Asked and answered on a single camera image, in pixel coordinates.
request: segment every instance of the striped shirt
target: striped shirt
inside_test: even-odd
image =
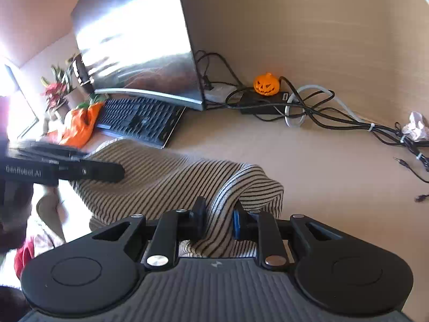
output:
[[[205,237],[181,242],[179,255],[183,257],[256,255],[255,243],[233,238],[232,212],[237,200],[247,211],[267,211],[275,218],[282,212],[283,186],[256,165],[179,155],[132,140],[104,144],[91,158],[125,168],[125,178],[117,184],[71,182],[93,213],[92,230],[135,213],[158,219],[169,210],[191,209],[199,196],[206,199]]]

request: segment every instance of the metal screw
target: metal screw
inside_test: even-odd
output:
[[[286,263],[286,258],[279,255],[270,255],[269,257],[265,258],[265,264],[269,266],[283,266]]]
[[[168,258],[163,255],[153,255],[147,258],[146,262],[151,266],[164,266],[168,263]]]

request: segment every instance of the orange jack-o'-lantern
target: orange jack-o'-lantern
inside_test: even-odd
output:
[[[263,96],[273,96],[280,90],[280,83],[277,78],[268,72],[265,75],[255,78],[253,88],[257,93]]]

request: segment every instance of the keyboard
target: keyboard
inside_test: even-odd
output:
[[[130,138],[163,148],[184,110],[183,106],[144,97],[108,99],[96,127],[115,138]]]

